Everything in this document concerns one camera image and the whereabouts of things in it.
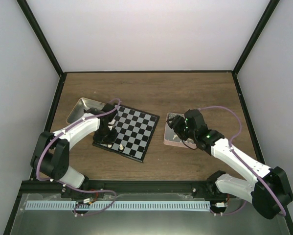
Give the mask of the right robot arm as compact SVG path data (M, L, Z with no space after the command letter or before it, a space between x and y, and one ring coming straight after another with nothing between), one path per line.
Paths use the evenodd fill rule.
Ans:
M207 184L210 196L219 197L225 193L239 197L251 203L266 219L286 216L285 207L293 201L293 192L282 168L260 163L234 146L232 139L210 129L200 109L168 116L166 123L182 143L192 140L197 149L224 162L242 176L238 179L222 171L214 173L213 181Z

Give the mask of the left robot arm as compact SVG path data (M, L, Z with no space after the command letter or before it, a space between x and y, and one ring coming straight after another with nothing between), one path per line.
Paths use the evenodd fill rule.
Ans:
M90 108L67 127L52 133L42 132L30 162L36 178L55 180L71 187L78 197L86 197L90 191L89 179L69 165L70 150L90 133L94 133L94 144L111 146L117 136L114 125L119 105L107 103L101 110Z

